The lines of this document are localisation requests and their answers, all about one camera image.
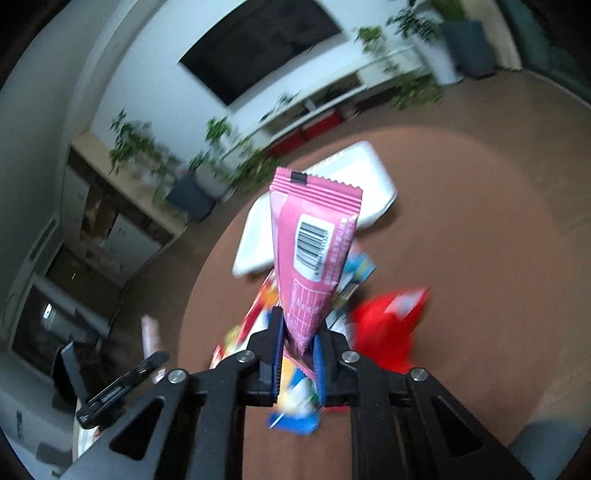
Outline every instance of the black flat screen tv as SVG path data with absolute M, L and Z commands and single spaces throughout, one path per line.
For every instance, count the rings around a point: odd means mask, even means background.
M 314 0 L 247 0 L 180 61 L 230 105 L 293 57 L 340 32 Z

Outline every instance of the white foam tray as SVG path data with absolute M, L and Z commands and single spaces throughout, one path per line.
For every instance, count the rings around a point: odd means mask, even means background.
M 380 218 L 396 199 L 398 191 L 369 142 L 358 142 L 312 165 L 306 173 L 347 183 L 363 190 L 357 229 Z M 269 193 L 252 205 L 232 268 L 235 277 L 263 270 L 273 264 Z

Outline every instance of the pink snack package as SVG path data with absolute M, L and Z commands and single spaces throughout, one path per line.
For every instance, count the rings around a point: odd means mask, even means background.
M 276 169 L 269 190 L 287 349 L 301 359 L 339 283 L 362 191 L 283 167 Z

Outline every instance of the silver bolt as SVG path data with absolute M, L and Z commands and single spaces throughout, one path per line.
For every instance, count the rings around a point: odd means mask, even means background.
M 429 378 L 429 374 L 424 368 L 413 368 L 410 371 L 410 376 L 415 382 L 424 382 Z
M 357 360 L 361 358 L 359 354 L 357 352 L 354 352 L 353 350 L 347 350 L 346 352 L 343 352 L 343 354 L 340 357 L 346 364 L 354 364 Z
M 171 383 L 181 383 L 187 378 L 184 370 L 173 370 L 168 374 L 168 381 Z
M 238 352 L 236 354 L 236 358 L 238 358 L 238 361 L 242 364 L 245 364 L 246 362 L 250 362 L 251 360 L 255 359 L 255 354 L 254 352 L 251 352 L 250 350 L 243 350 L 242 352 Z

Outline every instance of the brown tabletop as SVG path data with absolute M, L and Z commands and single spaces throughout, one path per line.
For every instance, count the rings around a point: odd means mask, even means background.
M 503 158 L 444 129 L 379 129 L 295 161 L 304 169 L 367 140 L 398 199 L 359 239 L 377 264 L 369 297 L 430 286 L 413 361 L 426 367 L 500 441 L 534 411 L 560 350 L 568 272 L 564 245 L 541 198 Z M 223 335 L 241 322 L 264 278 L 232 277 L 251 204 L 232 221 L 195 283 L 183 319 L 179 366 L 207 368 Z M 350 478 L 349 419 L 324 413 L 310 437 L 268 430 L 247 409 L 244 478 Z

